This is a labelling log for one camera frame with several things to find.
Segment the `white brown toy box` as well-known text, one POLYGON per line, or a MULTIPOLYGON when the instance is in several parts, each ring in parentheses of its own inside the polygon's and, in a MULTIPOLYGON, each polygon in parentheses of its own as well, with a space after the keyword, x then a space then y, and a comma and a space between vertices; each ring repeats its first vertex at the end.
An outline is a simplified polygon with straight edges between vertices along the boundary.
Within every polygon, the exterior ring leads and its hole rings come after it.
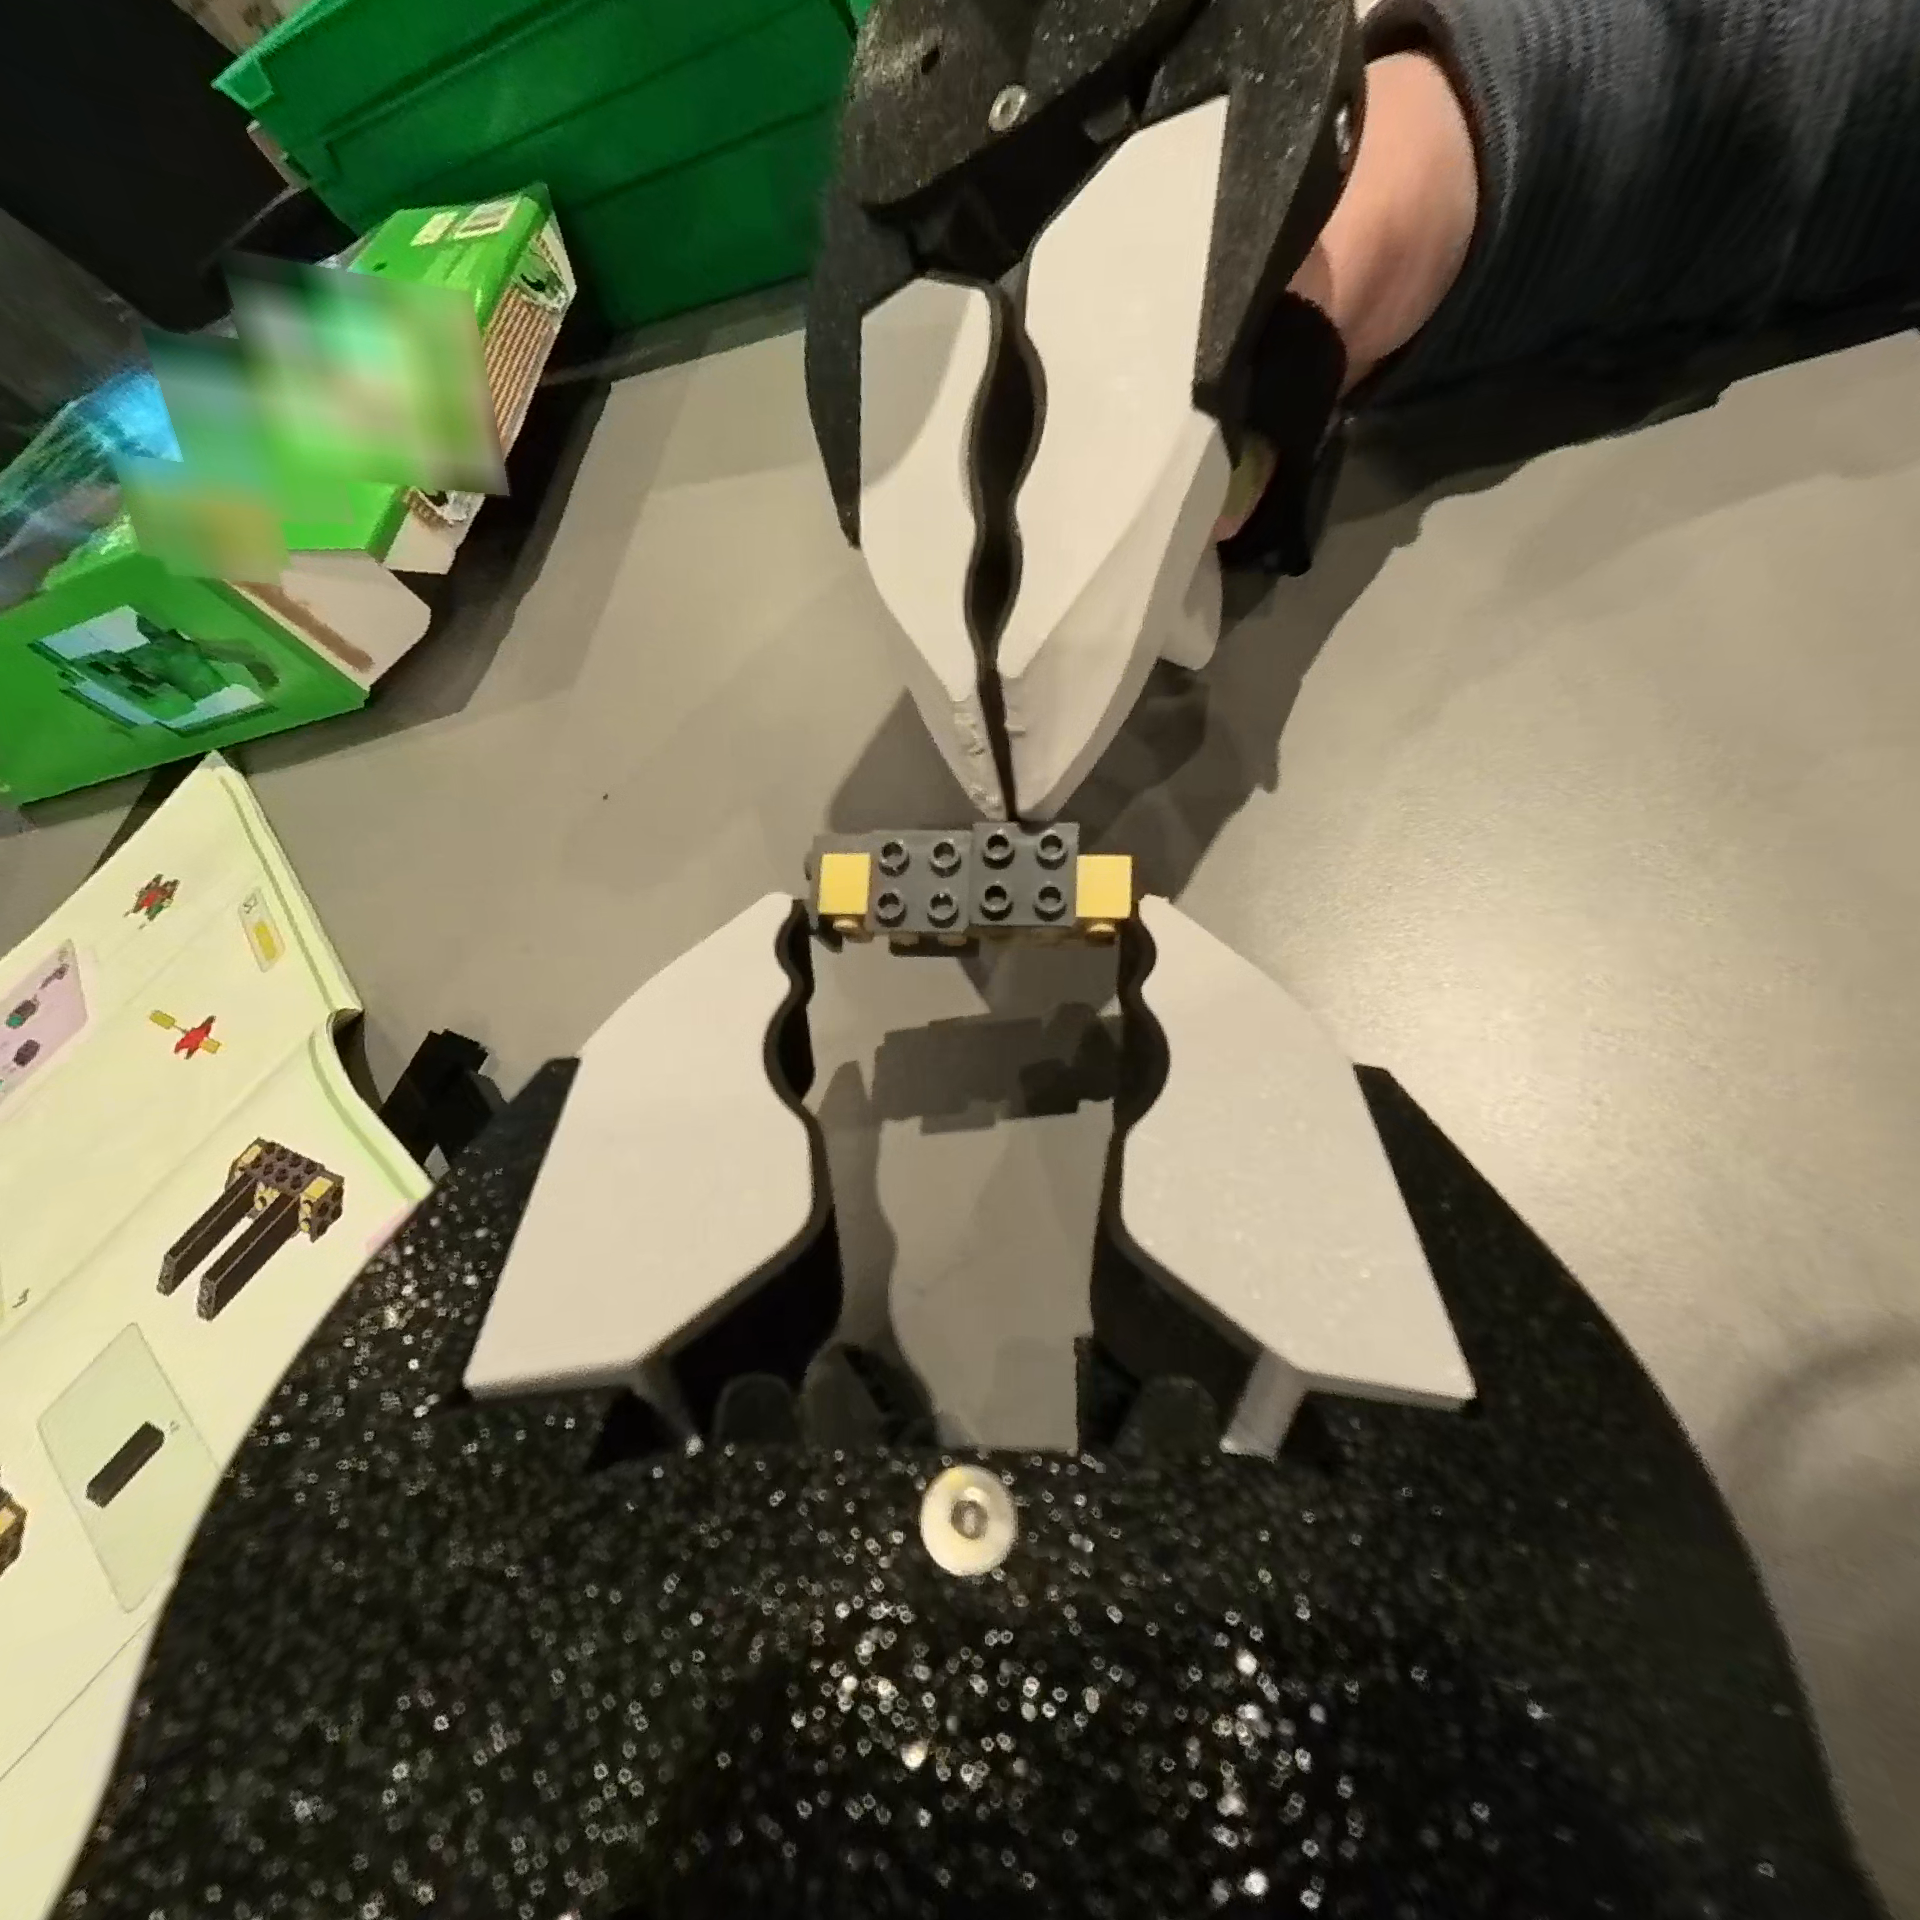
POLYGON ((268 600, 357 690, 394 672, 445 608, 445 577, 482 494, 357 484, 330 527, 290 521, 290 557, 253 596, 268 600))

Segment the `large green toy box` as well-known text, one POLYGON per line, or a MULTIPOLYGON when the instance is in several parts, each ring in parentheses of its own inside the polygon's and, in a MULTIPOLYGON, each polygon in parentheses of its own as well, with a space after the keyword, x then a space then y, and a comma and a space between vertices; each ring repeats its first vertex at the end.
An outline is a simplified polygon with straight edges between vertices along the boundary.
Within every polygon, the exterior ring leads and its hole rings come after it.
POLYGON ((15 806, 361 706, 361 684, 262 596, 180 577, 100 527, 0 615, 15 806))

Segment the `grey desk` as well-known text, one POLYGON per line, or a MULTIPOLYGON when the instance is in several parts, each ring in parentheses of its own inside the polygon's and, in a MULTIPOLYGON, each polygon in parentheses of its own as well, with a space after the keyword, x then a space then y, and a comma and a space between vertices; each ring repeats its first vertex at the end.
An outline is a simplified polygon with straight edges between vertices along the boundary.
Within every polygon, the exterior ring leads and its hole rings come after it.
MULTIPOLYGON (((956 800, 828 521, 796 305, 560 374, 501 557, 361 714, 238 744, 372 1014, 501 1086, 956 800)), ((1321 557, 1086 790, 1593 1286, 1759 1539, 1914 1524, 1914 329, 1370 433, 1321 557)))

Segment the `brick building instruction booklet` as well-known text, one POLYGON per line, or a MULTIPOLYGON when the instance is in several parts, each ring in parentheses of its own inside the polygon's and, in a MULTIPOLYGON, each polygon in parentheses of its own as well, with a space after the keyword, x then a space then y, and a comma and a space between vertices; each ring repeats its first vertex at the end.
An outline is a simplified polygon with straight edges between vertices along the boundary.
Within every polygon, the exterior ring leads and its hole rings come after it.
POLYGON ((426 1199, 238 767, 202 758, 8 955, 8 1628, 156 1608, 238 1437, 426 1199))

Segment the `clear plastic bag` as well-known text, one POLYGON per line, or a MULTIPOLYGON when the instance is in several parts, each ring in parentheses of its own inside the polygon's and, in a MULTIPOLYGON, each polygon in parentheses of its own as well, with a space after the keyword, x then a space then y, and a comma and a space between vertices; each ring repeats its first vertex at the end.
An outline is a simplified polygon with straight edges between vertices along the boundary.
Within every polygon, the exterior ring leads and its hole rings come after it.
POLYGON ((150 366, 71 392, 0 477, 0 608, 32 600, 119 512, 123 463, 176 454, 150 366))

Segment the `dark grey tan brick assembly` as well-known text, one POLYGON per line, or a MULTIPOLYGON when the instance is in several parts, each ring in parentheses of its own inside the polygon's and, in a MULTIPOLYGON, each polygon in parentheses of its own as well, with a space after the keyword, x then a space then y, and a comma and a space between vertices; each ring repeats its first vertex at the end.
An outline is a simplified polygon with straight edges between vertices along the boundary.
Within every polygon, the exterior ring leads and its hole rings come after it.
POLYGON ((1135 905, 1135 858, 1093 856, 1079 821, 845 825, 823 832, 801 858, 801 918, 828 946, 1105 946, 1135 923, 1135 905))

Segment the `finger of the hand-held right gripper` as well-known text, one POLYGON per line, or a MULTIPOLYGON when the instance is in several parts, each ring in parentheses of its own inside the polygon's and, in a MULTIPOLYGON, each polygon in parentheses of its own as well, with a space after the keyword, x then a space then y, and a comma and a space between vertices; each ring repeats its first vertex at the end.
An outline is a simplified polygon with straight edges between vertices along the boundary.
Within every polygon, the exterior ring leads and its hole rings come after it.
POLYGON ((998 635, 1019 813, 1060 813, 1149 672, 1206 665, 1206 104, 1130 130, 1039 223, 1024 337, 1039 438, 998 635))
POLYGON ((970 813, 1004 813, 968 584, 978 557, 970 424, 998 348, 978 282, 913 273, 861 318, 861 557, 900 629, 902 690, 970 813))

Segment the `person's right forearm dark sleeve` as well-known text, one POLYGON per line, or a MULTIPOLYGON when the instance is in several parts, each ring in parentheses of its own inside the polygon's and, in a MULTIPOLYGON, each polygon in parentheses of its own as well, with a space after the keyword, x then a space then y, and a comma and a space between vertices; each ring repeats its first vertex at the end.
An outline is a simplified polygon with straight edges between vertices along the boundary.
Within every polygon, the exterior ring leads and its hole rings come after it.
POLYGON ((1359 46, 1434 56, 1483 183, 1458 290, 1359 392, 1914 302, 1906 0, 1434 0, 1370 4, 1359 46))

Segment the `black brick piece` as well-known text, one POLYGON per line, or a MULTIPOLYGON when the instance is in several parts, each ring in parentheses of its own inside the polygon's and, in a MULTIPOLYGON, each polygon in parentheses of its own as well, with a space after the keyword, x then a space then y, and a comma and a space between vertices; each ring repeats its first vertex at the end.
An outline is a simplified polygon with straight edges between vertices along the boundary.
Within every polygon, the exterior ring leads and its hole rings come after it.
POLYGON ((421 1161, 459 1161, 488 1117, 501 1110, 501 1093, 488 1078, 488 1046, 430 1030, 414 1057, 394 1071, 394 1093, 376 1106, 384 1126, 421 1161))

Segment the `green plastic bin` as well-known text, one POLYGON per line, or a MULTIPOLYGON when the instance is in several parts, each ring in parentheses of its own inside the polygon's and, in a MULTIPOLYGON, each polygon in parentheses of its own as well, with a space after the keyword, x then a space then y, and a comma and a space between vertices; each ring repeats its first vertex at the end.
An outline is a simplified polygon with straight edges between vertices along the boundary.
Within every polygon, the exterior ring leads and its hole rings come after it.
POLYGON ((317 0, 297 4, 211 85, 285 151, 421 85, 582 99, 582 82, 652 82, 698 56, 745 56, 796 23, 796 66, 845 72, 855 4, 801 0, 317 0))
POLYGON ((544 186, 605 318, 645 329, 808 273, 835 99, 721 104, 631 85, 580 115, 482 115, 414 94, 278 143, 353 223, 544 186))

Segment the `small green carton box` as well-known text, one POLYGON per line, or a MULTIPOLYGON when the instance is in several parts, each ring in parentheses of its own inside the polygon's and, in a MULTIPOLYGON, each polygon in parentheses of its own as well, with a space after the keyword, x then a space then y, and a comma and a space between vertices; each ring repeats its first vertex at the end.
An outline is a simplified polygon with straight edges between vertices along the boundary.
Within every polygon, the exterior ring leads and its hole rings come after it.
POLYGON ((459 290, 477 305, 498 445, 515 454, 580 302, 544 183, 488 200, 401 209, 357 242, 353 272, 406 290, 459 290))

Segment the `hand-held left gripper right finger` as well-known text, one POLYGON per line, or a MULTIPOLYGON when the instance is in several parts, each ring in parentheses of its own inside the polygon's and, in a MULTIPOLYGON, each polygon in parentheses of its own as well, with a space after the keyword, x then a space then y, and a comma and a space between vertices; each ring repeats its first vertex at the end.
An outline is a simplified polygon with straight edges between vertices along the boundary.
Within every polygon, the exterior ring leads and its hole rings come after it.
POLYGON ((1280 1457, 1314 1395, 1460 1409, 1475 1375, 1357 1057, 1177 905, 1130 923, 1105 1236, 1223 1348, 1223 1457, 1280 1457))

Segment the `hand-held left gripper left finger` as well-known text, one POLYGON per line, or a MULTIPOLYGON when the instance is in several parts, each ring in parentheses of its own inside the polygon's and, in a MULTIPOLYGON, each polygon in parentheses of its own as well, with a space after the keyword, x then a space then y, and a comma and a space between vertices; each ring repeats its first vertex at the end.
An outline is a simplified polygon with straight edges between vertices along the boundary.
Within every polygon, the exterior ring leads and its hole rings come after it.
POLYGON ((808 918, 763 892, 631 986, 572 1057, 461 1395, 631 1395, 675 1437, 801 1396, 841 1327, 808 1117, 808 918))

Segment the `person's right hand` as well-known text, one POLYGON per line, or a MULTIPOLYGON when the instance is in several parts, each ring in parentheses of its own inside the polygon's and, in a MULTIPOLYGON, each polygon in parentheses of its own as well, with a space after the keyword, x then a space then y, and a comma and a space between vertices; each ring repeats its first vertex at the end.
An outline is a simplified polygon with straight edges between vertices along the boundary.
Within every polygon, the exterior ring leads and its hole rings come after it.
POLYGON ((1434 39, 1407 39, 1370 56, 1343 200, 1253 347, 1218 543, 1290 537, 1334 404, 1434 318, 1471 272, 1475 223, 1483 143, 1471 94, 1434 39))

